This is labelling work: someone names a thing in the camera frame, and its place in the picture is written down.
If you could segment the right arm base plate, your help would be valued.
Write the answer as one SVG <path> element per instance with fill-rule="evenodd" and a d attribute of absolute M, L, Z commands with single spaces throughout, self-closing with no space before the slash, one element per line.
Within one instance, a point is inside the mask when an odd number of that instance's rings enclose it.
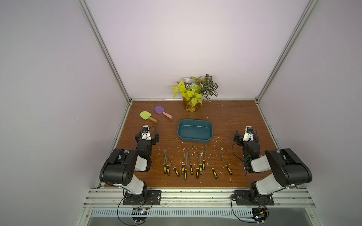
<path fill-rule="evenodd" d="M 246 190 L 235 190 L 231 199 L 240 206 L 273 206 L 275 205 L 271 195 L 260 195 Z"/>

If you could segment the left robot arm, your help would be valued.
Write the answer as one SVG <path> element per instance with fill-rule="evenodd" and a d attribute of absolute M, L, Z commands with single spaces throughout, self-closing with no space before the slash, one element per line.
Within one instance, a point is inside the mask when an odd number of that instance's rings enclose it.
<path fill-rule="evenodd" d="M 143 126 L 136 134 L 136 148 L 126 150 L 116 148 L 106 159 L 101 171 L 100 181 L 109 186 L 121 187 L 130 198 L 146 199 L 146 182 L 138 179 L 135 172 L 149 172 L 152 165 L 152 146 L 159 142 L 157 130 Z"/>

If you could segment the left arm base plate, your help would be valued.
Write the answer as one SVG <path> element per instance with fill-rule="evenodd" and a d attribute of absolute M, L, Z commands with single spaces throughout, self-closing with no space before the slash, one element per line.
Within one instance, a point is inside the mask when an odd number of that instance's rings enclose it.
<path fill-rule="evenodd" d="M 148 190 L 141 195 L 131 195 L 126 193 L 123 199 L 123 205 L 160 205 L 162 197 L 161 190 Z"/>

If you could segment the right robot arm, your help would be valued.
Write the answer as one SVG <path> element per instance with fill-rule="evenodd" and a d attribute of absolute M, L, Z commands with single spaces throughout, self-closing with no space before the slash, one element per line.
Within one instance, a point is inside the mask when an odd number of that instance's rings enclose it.
<path fill-rule="evenodd" d="M 245 172 L 252 174 L 271 171 L 269 176 L 251 184 L 247 193 L 247 198 L 251 201 L 270 198 L 275 192 L 313 180 L 309 168 L 290 148 L 265 151 L 265 155 L 261 155 L 259 137 L 250 126 L 246 127 L 244 135 L 236 131 L 233 141 L 242 147 Z"/>

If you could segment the teal plastic storage box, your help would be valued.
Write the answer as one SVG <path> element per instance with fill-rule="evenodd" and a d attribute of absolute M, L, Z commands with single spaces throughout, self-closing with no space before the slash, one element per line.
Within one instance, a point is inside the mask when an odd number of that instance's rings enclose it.
<path fill-rule="evenodd" d="M 205 120 L 183 119 L 177 134 L 181 141 L 207 144 L 213 138 L 213 125 Z"/>

